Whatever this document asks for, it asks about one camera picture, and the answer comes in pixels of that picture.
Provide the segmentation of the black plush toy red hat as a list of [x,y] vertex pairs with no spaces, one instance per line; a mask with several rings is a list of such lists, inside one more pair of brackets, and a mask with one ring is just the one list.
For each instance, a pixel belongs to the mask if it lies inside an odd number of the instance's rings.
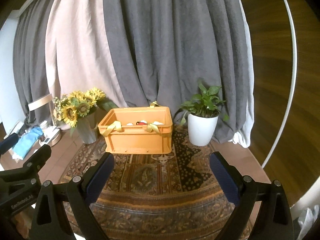
[[136,122],[136,125],[147,125],[148,123],[144,120]]

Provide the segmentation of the white pumpkin plush cushion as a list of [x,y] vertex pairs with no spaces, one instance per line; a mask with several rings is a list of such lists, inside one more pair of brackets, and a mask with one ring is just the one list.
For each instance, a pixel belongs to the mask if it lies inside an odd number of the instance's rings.
[[152,124],[154,124],[154,125],[164,125],[163,123],[158,122],[158,121],[154,121]]

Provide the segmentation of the blue cloth bundle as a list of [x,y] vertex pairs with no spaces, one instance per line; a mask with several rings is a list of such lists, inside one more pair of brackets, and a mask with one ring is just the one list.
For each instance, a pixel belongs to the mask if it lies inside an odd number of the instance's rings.
[[32,146],[43,136],[40,127],[33,127],[28,133],[20,137],[17,144],[12,148],[13,159],[23,160]]

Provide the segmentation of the gold desk lamp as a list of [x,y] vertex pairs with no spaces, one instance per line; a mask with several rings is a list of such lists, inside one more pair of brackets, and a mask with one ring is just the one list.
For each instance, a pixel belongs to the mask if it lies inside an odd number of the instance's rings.
[[43,121],[40,124],[40,127],[43,131],[44,139],[39,140],[39,145],[43,146],[44,144],[53,147],[61,139],[60,129],[57,127],[54,116],[53,116],[53,96],[52,94],[47,94],[31,103],[28,104],[30,111],[35,111],[43,106],[48,106],[50,111],[51,122],[47,120]]

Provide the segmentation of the grey ribbed vase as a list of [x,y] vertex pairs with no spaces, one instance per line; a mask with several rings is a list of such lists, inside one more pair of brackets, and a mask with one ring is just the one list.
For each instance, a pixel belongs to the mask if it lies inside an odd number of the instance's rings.
[[76,130],[84,144],[92,144],[96,142],[98,139],[98,124],[95,113],[79,118]]

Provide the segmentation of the artificial sunflower bouquet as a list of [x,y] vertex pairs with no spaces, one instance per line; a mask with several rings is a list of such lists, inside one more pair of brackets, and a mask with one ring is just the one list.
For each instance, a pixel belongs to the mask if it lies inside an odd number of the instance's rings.
[[70,128],[70,135],[97,109],[109,112],[118,106],[109,99],[105,92],[93,87],[83,92],[75,90],[69,94],[63,94],[61,98],[53,98],[53,117],[59,124],[64,123]]

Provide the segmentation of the white curved floor-lamp pole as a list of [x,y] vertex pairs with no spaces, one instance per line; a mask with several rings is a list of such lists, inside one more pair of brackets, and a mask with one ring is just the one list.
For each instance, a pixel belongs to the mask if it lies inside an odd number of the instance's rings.
[[295,23],[293,20],[293,16],[292,16],[292,11],[289,5],[288,0],[281,0],[282,3],[284,4],[284,8],[285,8],[285,20],[288,22],[289,24],[289,32],[290,32],[290,38],[291,38],[291,60],[289,61],[291,63],[291,67],[289,67],[289,65],[287,64],[287,68],[286,68],[286,72],[290,73],[291,75],[291,81],[290,81],[290,88],[289,88],[289,95],[287,98],[287,104],[286,104],[286,109],[284,112],[284,116],[283,116],[283,120],[281,122],[281,126],[279,128],[279,131],[277,133],[277,136],[274,140],[274,143],[267,155],[267,157],[265,158],[264,162],[262,163],[262,168],[265,168],[265,166],[267,165],[267,163],[269,162],[269,160],[272,157],[272,154],[274,153],[274,150],[276,149],[276,146],[281,138],[281,135],[284,131],[284,128],[286,126],[287,120],[289,118],[289,113],[291,110],[291,106],[292,106],[292,102],[293,102],[293,97],[295,94],[295,89],[296,89],[296,82],[297,82],[297,72],[298,72],[298,50],[297,50],[297,36],[296,36],[296,29],[295,29]]

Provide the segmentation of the patterned oriental rug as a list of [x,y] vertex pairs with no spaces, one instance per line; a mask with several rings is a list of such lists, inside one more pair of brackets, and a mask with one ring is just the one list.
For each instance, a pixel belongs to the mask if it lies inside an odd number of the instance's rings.
[[94,217],[110,239],[214,239],[234,210],[210,169],[214,151],[250,155],[231,142],[194,146],[186,127],[174,129],[169,154],[116,154]]

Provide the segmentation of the orange plastic storage crate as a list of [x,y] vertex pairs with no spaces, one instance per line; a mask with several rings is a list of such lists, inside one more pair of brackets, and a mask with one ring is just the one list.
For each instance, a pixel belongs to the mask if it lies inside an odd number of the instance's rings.
[[[141,120],[148,124],[136,125]],[[154,125],[154,121],[164,125]],[[98,128],[106,141],[106,151],[113,154],[169,154],[172,151],[170,109],[155,101],[149,107],[112,109]]]

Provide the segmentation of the beige curtain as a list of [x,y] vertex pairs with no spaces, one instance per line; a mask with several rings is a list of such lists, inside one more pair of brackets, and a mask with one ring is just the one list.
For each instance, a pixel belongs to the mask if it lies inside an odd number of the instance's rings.
[[116,76],[105,29],[103,0],[54,0],[45,39],[50,94],[61,97],[98,88],[127,107]]

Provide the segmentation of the left grey curtain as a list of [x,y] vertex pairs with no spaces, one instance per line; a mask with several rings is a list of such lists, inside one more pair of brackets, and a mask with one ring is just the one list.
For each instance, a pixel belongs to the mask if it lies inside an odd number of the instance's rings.
[[50,121],[49,106],[31,111],[29,104],[49,94],[46,76],[45,39],[54,0],[34,0],[18,21],[13,54],[14,80],[25,115],[24,123],[36,126]]

